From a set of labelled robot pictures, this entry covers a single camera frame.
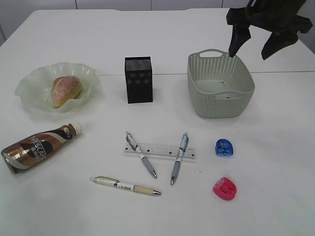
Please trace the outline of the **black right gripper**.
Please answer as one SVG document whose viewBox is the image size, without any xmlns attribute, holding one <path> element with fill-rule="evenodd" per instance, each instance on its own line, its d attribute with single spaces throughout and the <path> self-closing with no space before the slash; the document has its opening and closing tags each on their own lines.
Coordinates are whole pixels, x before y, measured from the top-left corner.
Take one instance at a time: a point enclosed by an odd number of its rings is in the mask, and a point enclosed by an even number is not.
<svg viewBox="0 0 315 236">
<path fill-rule="evenodd" d="M 309 18 L 298 15 L 304 0 L 251 0 L 243 8 L 230 8 L 226 21 L 232 25 L 229 56 L 234 57 L 239 49 L 251 39 L 250 26 L 270 32 L 261 55 L 263 60 L 295 44 L 297 32 L 308 33 L 312 28 Z"/>
</svg>

